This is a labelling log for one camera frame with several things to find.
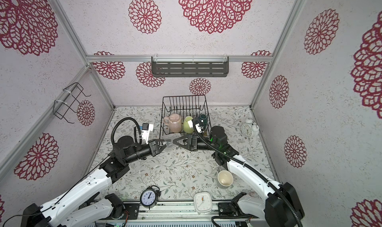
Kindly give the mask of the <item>light green mug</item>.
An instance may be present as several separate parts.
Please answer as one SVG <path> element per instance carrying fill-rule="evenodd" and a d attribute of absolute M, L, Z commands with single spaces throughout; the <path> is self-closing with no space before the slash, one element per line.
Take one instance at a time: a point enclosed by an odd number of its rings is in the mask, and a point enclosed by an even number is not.
<path fill-rule="evenodd" d="M 191 134 L 194 132 L 192 120 L 193 120 L 192 116 L 187 116 L 184 118 L 183 129 L 185 133 Z"/>

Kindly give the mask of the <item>pink iridescent mug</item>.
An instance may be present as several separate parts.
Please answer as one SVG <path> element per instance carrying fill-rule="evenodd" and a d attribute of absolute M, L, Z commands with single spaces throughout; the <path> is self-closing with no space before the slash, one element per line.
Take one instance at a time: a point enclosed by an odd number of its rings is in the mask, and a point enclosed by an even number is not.
<path fill-rule="evenodd" d="M 177 113 L 164 117 L 163 123 L 169 128 L 170 133 L 179 133 L 182 131 L 182 118 Z"/>

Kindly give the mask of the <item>dark green mug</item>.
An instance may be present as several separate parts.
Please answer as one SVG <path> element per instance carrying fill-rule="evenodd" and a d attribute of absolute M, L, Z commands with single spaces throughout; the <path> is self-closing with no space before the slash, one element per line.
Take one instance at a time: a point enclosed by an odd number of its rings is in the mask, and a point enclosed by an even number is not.
<path fill-rule="evenodd" d="M 207 115 L 205 115 L 205 114 L 200 114 L 200 115 L 199 115 L 199 120 L 201 121 L 201 123 L 203 124 L 203 126 L 207 126 L 207 125 L 208 125 L 208 117 L 207 117 Z"/>

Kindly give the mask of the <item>grey cream mug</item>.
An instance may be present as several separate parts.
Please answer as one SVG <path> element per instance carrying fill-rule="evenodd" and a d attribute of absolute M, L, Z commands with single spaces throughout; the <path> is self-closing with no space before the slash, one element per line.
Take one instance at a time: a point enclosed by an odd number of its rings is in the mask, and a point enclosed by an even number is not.
<path fill-rule="evenodd" d="M 231 172 L 222 170 L 217 175 L 217 181 L 220 188 L 226 189 L 233 184 L 234 178 Z"/>

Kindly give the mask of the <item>clear drinking glass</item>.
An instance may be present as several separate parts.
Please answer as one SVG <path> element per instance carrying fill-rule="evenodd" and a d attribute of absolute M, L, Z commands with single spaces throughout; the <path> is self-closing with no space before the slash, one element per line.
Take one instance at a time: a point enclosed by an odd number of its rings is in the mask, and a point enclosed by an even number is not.
<path fill-rule="evenodd" d="M 164 135 L 162 139 L 164 140 L 164 144 L 166 145 L 165 151 L 177 150 L 178 146 L 174 144 L 174 140 L 181 136 L 182 135 L 180 133 L 170 133 L 170 134 Z"/>

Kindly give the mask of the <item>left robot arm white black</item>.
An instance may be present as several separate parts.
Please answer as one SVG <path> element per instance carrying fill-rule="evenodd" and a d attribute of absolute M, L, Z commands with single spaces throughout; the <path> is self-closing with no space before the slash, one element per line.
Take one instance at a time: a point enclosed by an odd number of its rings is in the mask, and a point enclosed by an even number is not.
<path fill-rule="evenodd" d="M 22 214 L 21 226 L 83 227 L 105 218 L 123 218 L 125 205 L 115 194 L 106 195 L 84 208 L 80 205 L 93 200 L 102 190 L 122 178 L 130 170 L 130 163 L 156 156 L 165 148 L 162 139 L 152 139 L 146 144 L 135 143 L 133 139 L 118 142 L 106 160 L 70 190 L 40 206 L 28 206 Z"/>

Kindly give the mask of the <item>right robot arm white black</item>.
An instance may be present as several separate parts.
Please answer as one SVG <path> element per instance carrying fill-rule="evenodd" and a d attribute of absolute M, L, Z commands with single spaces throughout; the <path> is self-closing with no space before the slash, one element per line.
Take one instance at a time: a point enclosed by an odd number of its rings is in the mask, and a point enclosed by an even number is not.
<path fill-rule="evenodd" d="M 258 171 L 229 143 L 221 126 L 211 129 L 210 137 L 196 131 L 174 139 L 173 144 L 188 151 L 213 151 L 212 157 L 227 171 L 246 182 L 258 198 L 241 193 L 232 199 L 231 205 L 239 216 L 254 216 L 265 220 L 270 227 L 301 227 L 305 216 L 295 188 L 281 184 Z"/>

